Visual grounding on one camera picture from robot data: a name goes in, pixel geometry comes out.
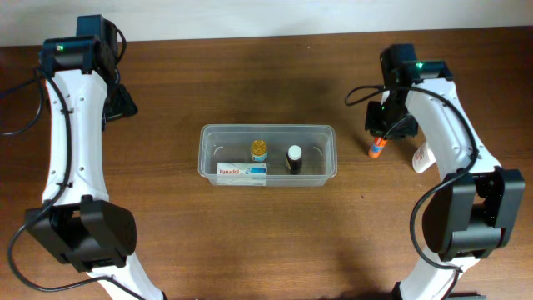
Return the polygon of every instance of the white wall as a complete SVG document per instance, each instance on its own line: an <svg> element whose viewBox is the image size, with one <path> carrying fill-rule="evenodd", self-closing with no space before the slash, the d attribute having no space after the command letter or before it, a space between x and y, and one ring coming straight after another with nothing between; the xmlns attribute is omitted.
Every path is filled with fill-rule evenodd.
<svg viewBox="0 0 533 300"><path fill-rule="evenodd" d="M73 36L98 14L128 41L533 25L531 0L0 0L0 46Z"/></svg>

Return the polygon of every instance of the orange bottle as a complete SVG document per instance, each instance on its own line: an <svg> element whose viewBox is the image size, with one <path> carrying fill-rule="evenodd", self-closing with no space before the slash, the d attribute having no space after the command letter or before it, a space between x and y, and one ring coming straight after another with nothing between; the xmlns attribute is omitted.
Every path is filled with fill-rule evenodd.
<svg viewBox="0 0 533 300"><path fill-rule="evenodd" d="M370 150L368 150L368 155L371 158L378 158L381 155L381 151L383 151L383 148L386 145L386 140L381 137L376 137L374 140L374 143L372 144L372 147L370 147Z"/></svg>

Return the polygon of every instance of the black bottle with white cap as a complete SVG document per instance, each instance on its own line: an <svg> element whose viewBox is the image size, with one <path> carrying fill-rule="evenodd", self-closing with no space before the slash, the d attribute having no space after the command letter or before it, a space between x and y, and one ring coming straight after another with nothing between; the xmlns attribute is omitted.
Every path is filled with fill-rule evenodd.
<svg viewBox="0 0 533 300"><path fill-rule="evenodd" d="M297 145L289 147L286 153L286 167L292 175L300 174L301 171L301 148Z"/></svg>

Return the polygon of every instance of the wooden table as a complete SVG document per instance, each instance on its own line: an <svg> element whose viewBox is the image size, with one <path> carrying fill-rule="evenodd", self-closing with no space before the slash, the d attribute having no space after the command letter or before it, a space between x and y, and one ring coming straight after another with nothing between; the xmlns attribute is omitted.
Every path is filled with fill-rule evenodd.
<svg viewBox="0 0 533 300"><path fill-rule="evenodd" d="M423 174L411 168L422 134L391 142L370 159L366 105L345 107L343 97L355 86L382 83L383 49L414 43L418 58L446 60L481 140L531 183L532 33L516 27L129 43L120 70L139 113L108 125L103 167L112 201L135 216L136 251L150 279L170 299L389 292L418 259L409 215L438 173L435 166ZM0 49L2 90L31 76L38 50ZM4 126L32 116L36 91L0 101ZM24 209L40 205L49 121L45 112L27 133L0 137L2 251ZM329 124L338 174L317 188L214 187L197 172L200 130L209 123ZM531 298L532 200L527 189L509 245L469 270L456 292ZM57 263L28 234L15 250L22 271L44 286L86 277ZM5 254L0 263L4 299L107 297L98 284L34 292L11 274Z"/></svg>

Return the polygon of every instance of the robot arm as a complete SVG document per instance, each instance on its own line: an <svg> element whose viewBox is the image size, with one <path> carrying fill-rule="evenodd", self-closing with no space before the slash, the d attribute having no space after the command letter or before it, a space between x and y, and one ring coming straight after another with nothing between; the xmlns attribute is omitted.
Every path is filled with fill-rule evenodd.
<svg viewBox="0 0 533 300"><path fill-rule="evenodd" d="M444 62L419 62L412 45L393 45L381 55L381 68L390 93L381 103L369 102L366 129L372 135L404 138L416 135L420 124L426 151L434 155L441 181L454 177L475 157L465 126L476 142L479 154L469 173L436 192L422 218L427 243L423 253L437 264L459 267L459 277L493 249L508 243L523 197L524 179L518 170L501 168L483 146L459 103ZM440 95L465 123L429 93L408 88ZM474 204L476 194L485 199L482 204ZM454 269L433 267L421 258L409 277L395 286L393 299L442 299L454 284L455 275Z"/></svg>
<svg viewBox="0 0 533 300"><path fill-rule="evenodd" d="M72 168L68 186L54 203L49 217L28 231L60 263L71 263L92 278L112 277L144 299L162 300L164 294L144 272L137 255L133 215L109 202L102 170L102 130L107 122L137 112L125 87L119 84L117 30L102 16L80 17L77 36L47 40L40 53L42 70L52 78L67 104L47 82L52 113L52 141L46 205L59 190L67 163L70 118ZM32 219L42 208L27 211ZM99 281L113 299L135 299L109 281Z"/></svg>

